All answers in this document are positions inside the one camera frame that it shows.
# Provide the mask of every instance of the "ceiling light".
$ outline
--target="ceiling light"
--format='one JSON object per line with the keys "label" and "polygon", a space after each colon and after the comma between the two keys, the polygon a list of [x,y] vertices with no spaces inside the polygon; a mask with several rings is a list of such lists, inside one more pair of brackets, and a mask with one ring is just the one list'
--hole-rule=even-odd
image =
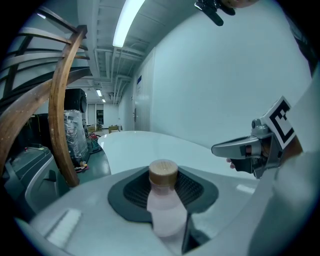
{"label": "ceiling light", "polygon": [[46,16],[44,16],[44,15],[42,15],[42,14],[40,14],[40,13],[37,13],[42,19],[45,19],[46,18]]}
{"label": "ceiling light", "polygon": [[114,47],[122,48],[124,46],[131,24],[144,2],[145,0],[125,1],[114,33],[112,44]]}

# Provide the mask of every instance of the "door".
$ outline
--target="door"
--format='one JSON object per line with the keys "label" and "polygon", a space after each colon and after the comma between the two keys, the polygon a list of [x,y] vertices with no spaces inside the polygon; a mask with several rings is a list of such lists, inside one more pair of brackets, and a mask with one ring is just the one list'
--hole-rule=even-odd
{"label": "door", "polygon": [[149,53],[134,77],[133,129],[150,131],[155,48]]}
{"label": "door", "polygon": [[88,104],[88,125],[94,125],[96,123],[96,105]]}
{"label": "door", "polygon": [[100,125],[104,125],[104,105],[103,104],[96,105],[96,123]]}

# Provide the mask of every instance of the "floor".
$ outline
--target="floor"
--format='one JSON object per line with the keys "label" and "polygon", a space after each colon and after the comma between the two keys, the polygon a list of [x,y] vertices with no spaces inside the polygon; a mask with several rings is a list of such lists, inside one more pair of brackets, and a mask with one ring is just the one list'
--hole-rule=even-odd
{"label": "floor", "polygon": [[[109,132],[107,129],[95,132],[96,135],[100,136],[108,133]],[[109,162],[103,150],[90,155],[88,166],[89,169],[87,169],[85,172],[78,173],[80,184],[111,175]]]}

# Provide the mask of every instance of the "cable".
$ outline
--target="cable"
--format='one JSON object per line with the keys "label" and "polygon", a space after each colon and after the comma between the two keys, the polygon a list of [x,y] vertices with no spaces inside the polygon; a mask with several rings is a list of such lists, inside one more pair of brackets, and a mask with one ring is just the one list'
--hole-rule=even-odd
{"label": "cable", "polygon": [[29,125],[29,129],[31,130],[30,118],[29,118],[29,120],[24,124],[24,126],[28,126],[28,125]]}
{"label": "cable", "polygon": [[37,118],[38,118],[38,127],[39,127],[39,133],[41,133],[40,131],[40,120],[39,120],[39,116],[37,114],[34,114]]}

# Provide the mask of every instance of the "plastic wrap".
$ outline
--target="plastic wrap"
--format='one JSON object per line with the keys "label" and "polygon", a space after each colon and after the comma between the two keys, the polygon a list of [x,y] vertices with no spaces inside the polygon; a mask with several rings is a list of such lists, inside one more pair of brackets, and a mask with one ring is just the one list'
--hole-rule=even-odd
{"label": "plastic wrap", "polygon": [[90,153],[80,111],[64,111],[64,130],[73,164],[79,166],[81,161],[87,162]]}

